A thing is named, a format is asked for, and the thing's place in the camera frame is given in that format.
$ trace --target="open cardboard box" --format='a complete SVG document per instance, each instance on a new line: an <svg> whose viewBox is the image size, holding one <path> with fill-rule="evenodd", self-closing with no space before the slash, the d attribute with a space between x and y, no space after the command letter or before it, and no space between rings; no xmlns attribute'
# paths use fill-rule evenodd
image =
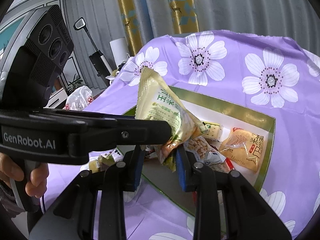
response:
<svg viewBox="0 0 320 240"><path fill-rule="evenodd" d="M241 172L251 185L260 192L271 158L276 120L268 115L221 99L180 88L170 88L180 98L186 109L201 121L215 122L223 125L224 129L221 141L228 137L233 127L240 127L264 137L264 145L257 172L253 172L233 162L236 170ZM135 108L125 113L125 115L134 114ZM122 153L126 153L133 150L134 147L118 146L118 149ZM161 193L189 214L195 215L196 208L192 193L182 191L177 173L171 172L168 168L160 165L157 159L153 159L145 161L142 174Z"/></svg>

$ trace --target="blue gripper pad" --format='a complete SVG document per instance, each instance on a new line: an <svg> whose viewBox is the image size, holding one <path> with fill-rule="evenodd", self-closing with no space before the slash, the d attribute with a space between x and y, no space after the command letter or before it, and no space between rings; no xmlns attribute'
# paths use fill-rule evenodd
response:
<svg viewBox="0 0 320 240"><path fill-rule="evenodd" d="M140 184L140 178L142 173L142 166L143 166L143 160L144 160L145 152L140 151L139 158L137 161L137 165L134 170L134 190L137 190L139 184Z"/></svg>
<svg viewBox="0 0 320 240"><path fill-rule="evenodd" d="M184 165L181 159L180 151L177 149L176 152L176 170L178 173L179 184L183 191L186 191L186 172L184 169Z"/></svg>

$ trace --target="finger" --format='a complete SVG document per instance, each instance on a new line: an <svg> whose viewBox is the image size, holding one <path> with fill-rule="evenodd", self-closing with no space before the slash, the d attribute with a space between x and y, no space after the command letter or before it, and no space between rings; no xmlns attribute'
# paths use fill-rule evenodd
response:
<svg viewBox="0 0 320 240"><path fill-rule="evenodd" d="M22 181L24 177L22 169L8 155L3 153L0 153L0 171L16 181Z"/></svg>
<svg viewBox="0 0 320 240"><path fill-rule="evenodd" d="M34 186L38 186L49 176L49 168L47 163L41 163L40 166L31 172L30 180Z"/></svg>
<svg viewBox="0 0 320 240"><path fill-rule="evenodd" d="M2 180L7 186L11 188L10 178L0 171L0 180Z"/></svg>
<svg viewBox="0 0 320 240"><path fill-rule="evenodd" d="M41 198L47 191L47 180L42 181L37 187L35 187L30 181L26 184L26 193L32 197L36 196Z"/></svg>

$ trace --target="sleeve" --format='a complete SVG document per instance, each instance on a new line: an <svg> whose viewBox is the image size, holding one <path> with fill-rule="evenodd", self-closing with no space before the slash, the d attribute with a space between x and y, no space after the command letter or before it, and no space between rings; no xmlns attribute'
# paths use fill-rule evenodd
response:
<svg viewBox="0 0 320 240"><path fill-rule="evenodd" d="M0 202L8 212L10 218L15 218L17 215L24 212L24 210L19 208L16 204L12 189L10 189L2 180L0 180Z"/></svg>

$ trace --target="camera lens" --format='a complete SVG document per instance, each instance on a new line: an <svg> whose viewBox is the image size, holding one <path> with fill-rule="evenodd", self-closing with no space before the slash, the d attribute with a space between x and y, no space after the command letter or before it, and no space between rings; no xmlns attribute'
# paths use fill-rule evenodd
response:
<svg viewBox="0 0 320 240"><path fill-rule="evenodd" d="M62 47L62 42L60 39L56 39L50 46L50 49L49 49L49 57L50 58L55 58L60 50L61 50L61 47Z"/></svg>
<svg viewBox="0 0 320 240"><path fill-rule="evenodd" d="M52 26L50 24L47 24L42 28L42 30L39 33L39 43L41 45L44 45L47 43L47 41L50 39L52 34Z"/></svg>
<svg viewBox="0 0 320 240"><path fill-rule="evenodd" d="M60 65L65 64L67 59L68 59L68 53L65 51L64 53L62 53L62 55L61 55L61 57L59 59L59 64Z"/></svg>

